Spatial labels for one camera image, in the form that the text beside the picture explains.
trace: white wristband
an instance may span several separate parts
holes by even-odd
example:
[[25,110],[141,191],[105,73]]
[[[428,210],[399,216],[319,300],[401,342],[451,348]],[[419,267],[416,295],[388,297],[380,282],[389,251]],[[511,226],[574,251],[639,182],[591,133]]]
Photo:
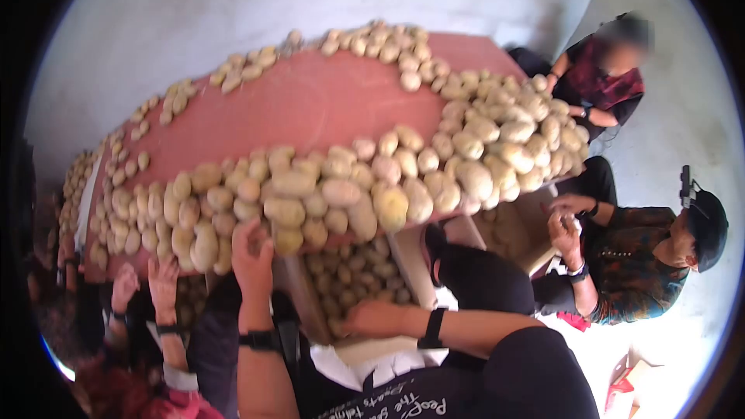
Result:
[[569,275],[570,277],[573,277],[573,276],[575,276],[575,275],[579,275],[579,274],[581,274],[581,273],[582,273],[582,270],[583,270],[584,268],[585,268],[585,260],[584,260],[584,259],[582,259],[582,265],[580,265],[580,267],[579,267],[579,268],[578,268],[577,270],[573,271],[573,272],[572,272],[572,271],[570,271],[569,269],[567,269],[567,271],[566,271],[566,275]]

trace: black cap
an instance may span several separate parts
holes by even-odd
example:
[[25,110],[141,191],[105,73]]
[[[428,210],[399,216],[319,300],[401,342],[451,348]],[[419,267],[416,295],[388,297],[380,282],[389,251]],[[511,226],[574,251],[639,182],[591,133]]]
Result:
[[719,199],[709,191],[697,191],[688,209],[688,230],[696,238],[699,272],[713,267],[721,257],[727,241],[727,228],[727,214]]
[[601,24],[597,34],[609,42],[631,43],[647,52],[654,41],[651,23],[636,12],[620,14],[615,20]]

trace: colorful patterned shirt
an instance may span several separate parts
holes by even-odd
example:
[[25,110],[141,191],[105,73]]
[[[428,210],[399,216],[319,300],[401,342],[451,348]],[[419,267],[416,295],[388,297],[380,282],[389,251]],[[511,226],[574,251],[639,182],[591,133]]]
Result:
[[598,289],[590,321],[613,325],[651,319],[670,309],[688,268],[665,265],[652,251],[667,238],[673,220],[669,208],[615,209],[605,233],[585,249]]

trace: black t-shirt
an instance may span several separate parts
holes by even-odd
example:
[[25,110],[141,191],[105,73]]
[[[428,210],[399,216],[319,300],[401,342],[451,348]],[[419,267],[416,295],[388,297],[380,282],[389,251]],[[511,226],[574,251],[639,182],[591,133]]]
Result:
[[424,368],[360,394],[318,419],[406,417],[596,418],[598,408],[564,338],[546,327],[514,332],[483,371]]

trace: red table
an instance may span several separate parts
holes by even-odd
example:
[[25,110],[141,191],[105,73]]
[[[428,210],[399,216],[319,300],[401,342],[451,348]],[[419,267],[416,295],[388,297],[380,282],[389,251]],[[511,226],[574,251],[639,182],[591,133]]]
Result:
[[[448,61],[453,70],[488,69],[494,73],[525,74],[508,54],[483,36],[433,34],[432,53]],[[145,117],[150,131],[139,141],[130,140],[135,125],[127,121],[124,147],[129,158],[142,151],[151,155],[150,166],[128,179],[124,186],[132,190],[158,181],[165,185],[182,170],[192,170],[203,162],[237,159],[252,150],[272,145],[293,145],[302,156],[312,150],[326,153],[334,144],[351,145],[358,137],[377,140],[396,123],[415,127],[425,140],[431,139],[440,122],[445,100],[427,85],[415,93],[406,93],[398,83],[398,68],[377,59],[355,57],[339,51],[330,58],[307,51],[280,60],[255,81],[244,83],[228,95],[208,86],[207,77],[194,84],[200,89],[186,110],[168,126],[158,118],[162,103]],[[103,197],[101,186],[104,165],[111,156],[107,145],[95,181],[91,211]],[[86,243],[97,239],[90,230]],[[333,246],[344,240],[331,237]],[[113,279],[124,262],[131,262],[138,273],[147,274],[148,253],[140,247],[134,256],[111,256],[107,271],[89,264],[85,254],[86,281]]]

